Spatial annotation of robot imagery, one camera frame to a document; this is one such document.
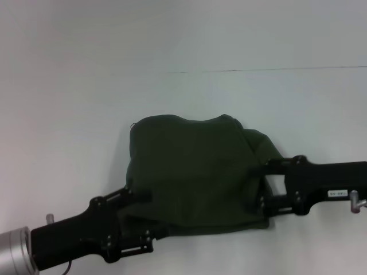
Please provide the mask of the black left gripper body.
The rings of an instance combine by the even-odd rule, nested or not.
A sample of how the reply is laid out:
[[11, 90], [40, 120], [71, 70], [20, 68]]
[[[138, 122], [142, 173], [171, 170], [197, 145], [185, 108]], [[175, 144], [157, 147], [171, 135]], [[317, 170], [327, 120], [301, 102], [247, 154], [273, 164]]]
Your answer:
[[32, 256], [39, 270], [96, 254], [120, 259], [116, 211], [104, 197], [93, 198], [83, 213], [31, 231]]

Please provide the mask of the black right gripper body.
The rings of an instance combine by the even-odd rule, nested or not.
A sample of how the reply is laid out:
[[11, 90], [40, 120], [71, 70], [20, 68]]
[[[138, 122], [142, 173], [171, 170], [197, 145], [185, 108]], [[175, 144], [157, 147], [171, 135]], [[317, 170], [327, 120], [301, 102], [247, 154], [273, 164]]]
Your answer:
[[286, 193], [296, 195], [294, 214], [307, 215], [319, 202], [349, 201], [366, 205], [366, 162], [313, 164], [305, 156], [290, 159]]

